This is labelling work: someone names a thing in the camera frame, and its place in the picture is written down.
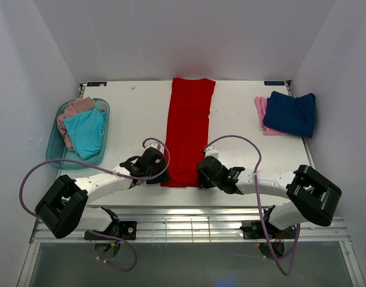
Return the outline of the red t shirt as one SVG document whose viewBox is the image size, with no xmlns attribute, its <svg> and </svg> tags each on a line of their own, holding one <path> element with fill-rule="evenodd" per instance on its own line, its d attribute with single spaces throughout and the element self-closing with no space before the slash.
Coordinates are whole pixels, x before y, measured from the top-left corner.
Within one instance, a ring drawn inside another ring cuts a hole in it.
<svg viewBox="0 0 366 287">
<path fill-rule="evenodd" d="M 198 187 L 197 164 L 208 144 L 209 114 L 215 81 L 174 78 L 167 118 L 166 141 L 171 155 L 170 180 L 162 187 Z"/>
</svg>

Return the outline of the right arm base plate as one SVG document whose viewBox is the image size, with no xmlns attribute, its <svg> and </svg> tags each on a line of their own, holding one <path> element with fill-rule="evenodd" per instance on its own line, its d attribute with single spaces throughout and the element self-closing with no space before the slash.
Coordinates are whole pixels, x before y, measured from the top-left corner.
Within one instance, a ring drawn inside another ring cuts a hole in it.
<svg viewBox="0 0 366 287">
<path fill-rule="evenodd" d="M 265 238 L 261 221 L 242 221 L 240 229 L 244 239 Z M 281 230 L 266 222 L 266 229 L 270 240 L 293 239 L 295 237 L 296 227 L 294 225 Z"/>
</svg>

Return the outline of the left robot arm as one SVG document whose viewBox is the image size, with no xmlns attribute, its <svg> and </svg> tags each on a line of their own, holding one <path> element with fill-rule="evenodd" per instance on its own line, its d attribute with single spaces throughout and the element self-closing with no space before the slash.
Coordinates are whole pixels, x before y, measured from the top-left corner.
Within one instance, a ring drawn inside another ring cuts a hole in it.
<svg viewBox="0 0 366 287">
<path fill-rule="evenodd" d="M 62 175 L 39 201 L 35 213 L 57 239 L 74 230 L 92 230 L 111 239 L 119 232 L 118 216 L 108 208 L 88 205 L 117 191 L 166 182 L 166 166 L 163 153 L 149 146 L 142 155 L 128 158 L 108 173 L 76 179 Z"/>
</svg>

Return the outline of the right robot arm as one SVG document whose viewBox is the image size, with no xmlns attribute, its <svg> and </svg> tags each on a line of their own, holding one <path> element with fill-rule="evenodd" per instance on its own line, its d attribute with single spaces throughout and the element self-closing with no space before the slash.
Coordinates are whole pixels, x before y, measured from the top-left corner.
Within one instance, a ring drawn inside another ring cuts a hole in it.
<svg viewBox="0 0 366 287">
<path fill-rule="evenodd" d="M 341 189 L 317 170 L 300 165 L 294 172 L 254 172 L 244 167 L 226 168 L 213 157 L 205 157 L 198 165 L 199 187 L 217 187 L 226 194 L 263 194 L 281 197 L 287 202 L 263 210 L 263 222 L 247 227 L 254 238 L 276 237 L 297 224 L 311 222 L 331 225 Z"/>
</svg>

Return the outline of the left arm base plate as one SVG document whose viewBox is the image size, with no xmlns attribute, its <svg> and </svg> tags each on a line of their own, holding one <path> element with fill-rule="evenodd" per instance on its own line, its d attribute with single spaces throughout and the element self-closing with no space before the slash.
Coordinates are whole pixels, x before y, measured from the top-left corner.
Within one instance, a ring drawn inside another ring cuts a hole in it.
<svg viewBox="0 0 366 287">
<path fill-rule="evenodd" d="M 86 231 L 84 240 L 109 240 L 120 238 L 123 240 L 135 240 L 138 223 L 136 221 L 120 221 L 112 223 L 105 231 Z"/>
</svg>

